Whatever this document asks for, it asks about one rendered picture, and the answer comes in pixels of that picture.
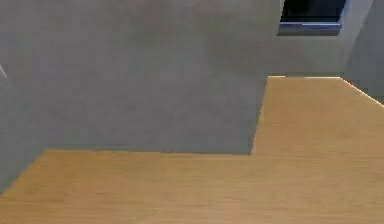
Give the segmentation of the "dark window with grey sill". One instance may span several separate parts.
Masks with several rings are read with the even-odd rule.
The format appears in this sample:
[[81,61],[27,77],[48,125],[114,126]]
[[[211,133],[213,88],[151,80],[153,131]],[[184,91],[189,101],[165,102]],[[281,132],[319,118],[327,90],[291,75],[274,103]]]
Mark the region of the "dark window with grey sill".
[[278,36],[337,36],[347,0],[284,0]]

